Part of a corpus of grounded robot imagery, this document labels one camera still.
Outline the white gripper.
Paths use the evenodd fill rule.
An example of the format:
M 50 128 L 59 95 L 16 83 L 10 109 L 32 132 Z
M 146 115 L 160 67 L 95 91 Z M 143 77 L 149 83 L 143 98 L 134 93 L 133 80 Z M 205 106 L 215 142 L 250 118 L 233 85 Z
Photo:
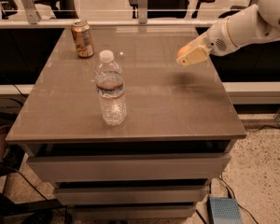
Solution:
M 225 56 L 238 50 L 231 41 L 228 25 L 228 18 L 219 20 L 207 32 L 202 33 L 188 42 L 188 46 L 192 47 L 192 49 L 183 56 L 176 57 L 177 63 L 181 66 L 202 63 L 209 56 L 209 48 L 211 49 L 211 53 L 216 56 Z

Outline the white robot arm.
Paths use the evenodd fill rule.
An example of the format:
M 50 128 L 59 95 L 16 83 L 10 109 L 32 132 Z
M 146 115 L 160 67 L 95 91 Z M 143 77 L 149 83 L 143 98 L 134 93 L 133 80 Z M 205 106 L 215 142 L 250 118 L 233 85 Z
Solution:
M 180 49 L 176 61 L 189 66 L 206 61 L 210 54 L 224 56 L 250 44 L 280 40 L 280 0 L 255 4 L 214 23 Z

